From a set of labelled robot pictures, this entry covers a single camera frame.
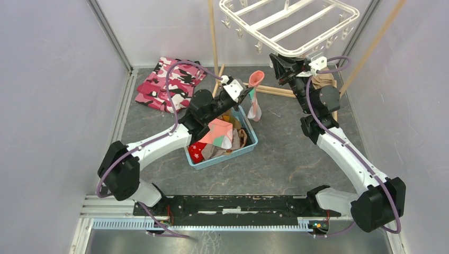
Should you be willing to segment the pink sock green patches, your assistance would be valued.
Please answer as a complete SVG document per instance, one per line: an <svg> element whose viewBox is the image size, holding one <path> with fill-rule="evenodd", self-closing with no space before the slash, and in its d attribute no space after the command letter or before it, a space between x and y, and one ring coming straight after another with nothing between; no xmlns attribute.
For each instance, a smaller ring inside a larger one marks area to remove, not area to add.
<svg viewBox="0 0 449 254"><path fill-rule="evenodd" d="M262 110L259 106L257 96L256 96L256 88L261 84L265 77L265 73L261 70L257 70L253 72L249 77L248 87L253 88L251 92L249 92L249 98L251 101L250 109L247 113L247 118L253 120L254 122L258 122L262 116Z"/></svg>

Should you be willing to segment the white clip hanger frame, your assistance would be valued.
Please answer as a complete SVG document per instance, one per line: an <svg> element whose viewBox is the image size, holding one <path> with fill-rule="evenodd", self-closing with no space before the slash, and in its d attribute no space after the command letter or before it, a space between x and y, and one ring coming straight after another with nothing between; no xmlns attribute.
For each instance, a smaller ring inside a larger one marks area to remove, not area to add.
<svg viewBox="0 0 449 254"><path fill-rule="evenodd" d="M267 47L287 57L330 49L361 16L342 1L220 1L219 8L222 23L235 25L239 39L248 34L257 40L257 53Z"/></svg>

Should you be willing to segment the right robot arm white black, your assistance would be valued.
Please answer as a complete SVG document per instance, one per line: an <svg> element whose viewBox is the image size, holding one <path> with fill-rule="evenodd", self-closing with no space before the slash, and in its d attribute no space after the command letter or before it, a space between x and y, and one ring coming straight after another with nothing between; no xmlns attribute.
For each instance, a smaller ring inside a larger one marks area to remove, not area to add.
<svg viewBox="0 0 449 254"><path fill-rule="evenodd" d="M402 230L406 185L390 178L373 165L349 140L333 113L340 109L340 93L333 85L314 87L312 79L329 74L328 59L286 57L270 54L275 77L288 85L299 102L304 117L303 134L323 150L345 173L355 193L335 190L327 185L313 189L306 210L313 216L325 210L349 216L365 232L384 229L398 234Z"/></svg>

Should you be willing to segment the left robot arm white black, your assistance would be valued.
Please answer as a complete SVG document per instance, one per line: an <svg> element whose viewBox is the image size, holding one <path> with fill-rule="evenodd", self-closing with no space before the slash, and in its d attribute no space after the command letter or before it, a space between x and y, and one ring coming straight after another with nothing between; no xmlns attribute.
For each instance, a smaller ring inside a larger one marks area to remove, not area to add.
<svg viewBox="0 0 449 254"><path fill-rule="evenodd" d="M166 201L155 184L140 178L141 170L160 157L202 139L209 132L212 120L231 108L237 109L252 91L247 86L238 90L234 85L225 85L220 94L213 97L209 90L201 89L194 93L184 116L169 129L135 143L113 142L97 171L98 197L113 196L117 201L130 199L145 204L152 215L163 214Z"/></svg>

